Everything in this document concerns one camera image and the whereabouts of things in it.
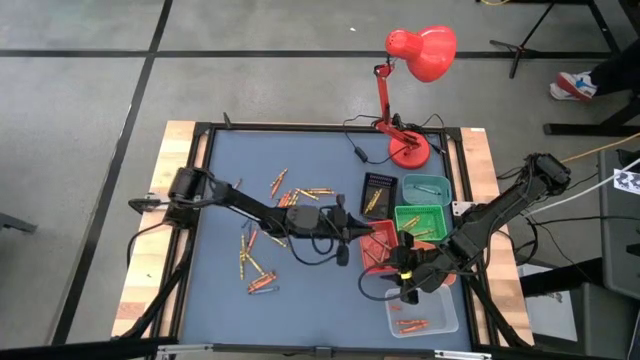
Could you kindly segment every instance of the lamp shade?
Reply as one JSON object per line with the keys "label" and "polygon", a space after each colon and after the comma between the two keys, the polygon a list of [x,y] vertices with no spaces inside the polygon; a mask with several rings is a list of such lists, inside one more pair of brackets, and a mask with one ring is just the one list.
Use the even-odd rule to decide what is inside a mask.
{"label": "lamp shade", "polygon": [[456,56],[456,35],[446,26],[429,26],[417,33],[393,30],[387,36],[389,55],[405,59],[409,71],[422,82],[437,80]]}

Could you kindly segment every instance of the blue table surface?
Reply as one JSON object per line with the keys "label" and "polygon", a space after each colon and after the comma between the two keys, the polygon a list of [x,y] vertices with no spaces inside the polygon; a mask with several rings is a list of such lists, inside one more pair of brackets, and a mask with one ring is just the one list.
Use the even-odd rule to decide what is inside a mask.
{"label": "blue table surface", "polygon": [[[352,134],[371,161],[388,156],[389,138],[380,133]],[[437,136],[429,140],[439,144]],[[397,177],[409,173],[444,175],[443,160],[435,151],[418,170],[406,170],[392,161],[382,165],[363,164],[343,133],[217,131],[210,169],[219,179],[235,183],[242,178],[240,190],[266,204],[270,184],[284,168],[289,171],[278,192],[293,188],[330,187],[346,195],[345,207],[361,220],[360,198],[365,172]],[[402,204],[400,183],[396,204]],[[332,196],[313,205],[331,205]],[[450,209],[445,209],[451,229]],[[451,286],[458,331],[449,334],[397,339],[391,335],[385,305],[366,299],[357,288],[363,270],[357,240],[350,245],[349,265],[335,261],[320,266],[305,266],[262,233],[252,256],[262,267],[275,270],[274,285],[280,291],[248,295],[248,283],[258,277],[249,264],[245,280],[240,280],[239,251],[242,216],[224,208],[208,207],[201,212],[196,247],[189,276],[185,312],[181,327],[182,344],[235,344],[272,346],[328,346],[379,349],[441,349],[469,351],[470,338],[460,281]],[[297,253],[307,261],[317,261],[309,240],[293,239]],[[321,249],[327,240],[318,241]],[[393,283],[367,277],[364,288],[383,297]]]}

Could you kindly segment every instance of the red container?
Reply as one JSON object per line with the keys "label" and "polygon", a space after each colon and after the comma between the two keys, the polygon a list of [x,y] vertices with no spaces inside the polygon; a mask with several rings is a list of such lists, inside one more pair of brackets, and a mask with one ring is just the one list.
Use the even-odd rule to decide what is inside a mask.
{"label": "red container", "polygon": [[[378,262],[385,262],[389,258],[389,250],[380,245],[376,240],[387,244],[391,248],[398,246],[398,236],[396,235],[393,220],[372,221],[369,225],[375,230],[375,232],[371,234],[375,240],[372,239],[371,235],[365,235],[360,238],[360,253],[362,253],[362,263],[365,269],[377,263],[365,252],[365,249],[375,257]],[[369,271],[367,275],[389,274],[396,271],[396,269],[386,266],[373,269]]]}

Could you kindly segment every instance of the lamp arm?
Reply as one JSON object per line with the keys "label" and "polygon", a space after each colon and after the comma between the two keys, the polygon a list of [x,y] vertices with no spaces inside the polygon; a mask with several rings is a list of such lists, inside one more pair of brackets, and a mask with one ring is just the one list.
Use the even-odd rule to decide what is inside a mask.
{"label": "lamp arm", "polygon": [[391,123],[391,105],[389,105],[389,91],[387,89],[387,76],[391,75],[394,69],[393,63],[387,62],[373,68],[373,74],[378,82],[378,93],[380,95],[380,110],[382,117],[376,122],[376,129],[408,146],[407,150],[420,146],[415,136],[396,129]]}

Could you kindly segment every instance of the sneaker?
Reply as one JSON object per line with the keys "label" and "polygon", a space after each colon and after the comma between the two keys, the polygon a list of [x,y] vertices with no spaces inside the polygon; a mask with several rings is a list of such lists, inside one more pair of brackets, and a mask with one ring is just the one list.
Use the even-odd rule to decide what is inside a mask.
{"label": "sneaker", "polygon": [[556,77],[558,86],[582,101],[589,101],[596,94],[598,87],[591,83],[589,72],[581,74],[559,73]]}
{"label": "sneaker", "polygon": [[549,84],[549,93],[551,94],[551,97],[556,100],[580,100],[577,97],[573,96],[571,93],[560,89],[560,86],[558,86],[558,84],[556,83]]}

